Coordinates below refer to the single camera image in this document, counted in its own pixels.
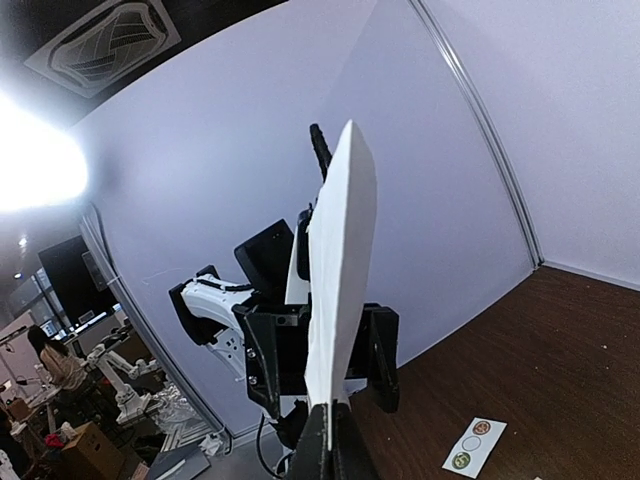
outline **green circle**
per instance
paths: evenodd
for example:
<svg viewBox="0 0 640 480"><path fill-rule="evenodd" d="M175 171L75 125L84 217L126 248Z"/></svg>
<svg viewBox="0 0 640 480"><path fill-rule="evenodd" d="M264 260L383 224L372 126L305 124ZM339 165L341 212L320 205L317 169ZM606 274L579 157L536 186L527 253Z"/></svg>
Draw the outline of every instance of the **green circle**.
<svg viewBox="0 0 640 480"><path fill-rule="evenodd" d="M453 457L453 460L451 462L451 464L453 465L453 468L455 468L456 470L462 470L464 468L467 468L470 463L471 463L471 455L469 455L467 452L460 452L456 454L456 456Z"/></svg>

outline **ceiling vent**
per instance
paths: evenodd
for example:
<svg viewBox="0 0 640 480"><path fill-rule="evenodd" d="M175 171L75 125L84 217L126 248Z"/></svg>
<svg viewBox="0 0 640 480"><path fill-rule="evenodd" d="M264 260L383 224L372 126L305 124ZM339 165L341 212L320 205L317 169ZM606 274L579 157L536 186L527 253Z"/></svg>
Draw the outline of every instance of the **ceiling vent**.
<svg viewBox="0 0 640 480"><path fill-rule="evenodd" d="M107 1L40 48L25 65L91 98L179 42L159 0Z"/></svg>

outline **ceiling light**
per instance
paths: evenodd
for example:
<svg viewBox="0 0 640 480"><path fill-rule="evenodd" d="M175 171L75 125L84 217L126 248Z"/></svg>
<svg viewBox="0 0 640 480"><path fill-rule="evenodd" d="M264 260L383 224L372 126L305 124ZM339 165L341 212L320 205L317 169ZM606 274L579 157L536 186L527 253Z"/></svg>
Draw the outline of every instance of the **ceiling light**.
<svg viewBox="0 0 640 480"><path fill-rule="evenodd" d="M84 191L87 178L71 137L0 93L0 212L63 203Z"/></svg>

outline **television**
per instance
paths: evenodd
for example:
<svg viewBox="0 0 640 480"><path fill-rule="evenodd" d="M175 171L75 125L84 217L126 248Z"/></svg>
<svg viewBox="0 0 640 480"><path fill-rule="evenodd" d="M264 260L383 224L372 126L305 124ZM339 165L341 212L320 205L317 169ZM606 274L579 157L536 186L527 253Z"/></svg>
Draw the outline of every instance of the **television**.
<svg viewBox="0 0 640 480"><path fill-rule="evenodd" d="M95 270L91 254L81 236L38 253L53 290L69 321L80 325L102 313L111 313L117 303L111 290Z"/></svg>

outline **printed circle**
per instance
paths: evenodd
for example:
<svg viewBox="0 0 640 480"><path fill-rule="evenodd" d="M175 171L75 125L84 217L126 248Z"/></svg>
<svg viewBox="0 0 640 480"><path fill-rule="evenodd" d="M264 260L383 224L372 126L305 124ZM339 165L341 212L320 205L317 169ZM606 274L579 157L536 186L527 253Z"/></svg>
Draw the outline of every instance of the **printed circle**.
<svg viewBox="0 0 640 480"><path fill-rule="evenodd" d="M491 424L489 422L485 422L484 420L476 423L473 426L473 433L475 433L476 435L485 435L489 433L489 430L491 430Z"/></svg>
<svg viewBox="0 0 640 480"><path fill-rule="evenodd" d="M467 452L456 453L456 456L453 457L451 464L453 468L456 470L462 470L463 468L467 468L471 463L471 455Z"/></svg>
<svg viewBox="0 0 640 480"><path fill-rule="evenodd" d="M465 449L467 452L473 452L474 450L477 450L478 448L480 448L481 443L482 443L482 440L480 440L478 437L465 438L464 441L462 442L462 448Z"/></svg>

